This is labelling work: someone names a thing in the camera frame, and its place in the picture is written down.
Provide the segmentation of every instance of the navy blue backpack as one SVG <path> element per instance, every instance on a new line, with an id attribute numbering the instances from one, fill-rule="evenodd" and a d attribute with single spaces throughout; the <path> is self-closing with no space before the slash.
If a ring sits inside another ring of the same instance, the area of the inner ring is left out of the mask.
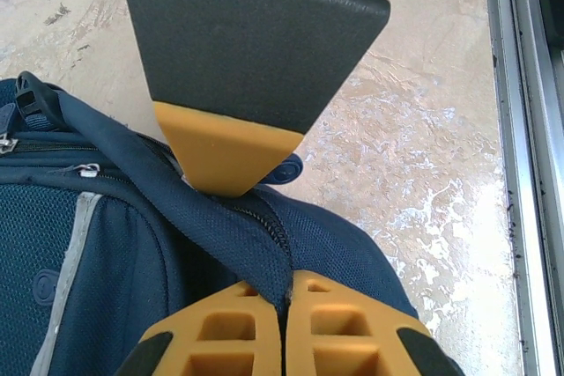
<path id="1" fill-rule="evenodd" d="M 114 374 L 152 324 L 241 280 L 283 320 L 297 269 L 417 317 L 343 218 L 263 185 L 200 194 L 165 144 L 29 73 L 0 107 L 0 374 Z"/>

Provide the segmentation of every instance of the floor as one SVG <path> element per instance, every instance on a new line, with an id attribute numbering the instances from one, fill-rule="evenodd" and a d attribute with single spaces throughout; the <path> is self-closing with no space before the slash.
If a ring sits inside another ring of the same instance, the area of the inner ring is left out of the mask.
<path id="1" fill-rule="evenodd" d="M 363 228 L 466 374 L 522 374 L 486 0 L 390 0 L 284 191 Z M 0 76 L 162 137 L 125 0 L 0 0 Z"/>

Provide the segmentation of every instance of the tile floor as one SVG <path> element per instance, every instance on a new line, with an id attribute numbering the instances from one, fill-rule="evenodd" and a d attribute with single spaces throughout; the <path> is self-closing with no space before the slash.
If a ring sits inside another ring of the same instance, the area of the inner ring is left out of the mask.
<path id="1" fill-rule="evenodd" d="M 284 191 L 374 238 L 467 375 L 522 374 L 486 0 L 390 1 Z M 0 0 L 0 76 L 21 70 L 161 137 L 125 0 Z"/>

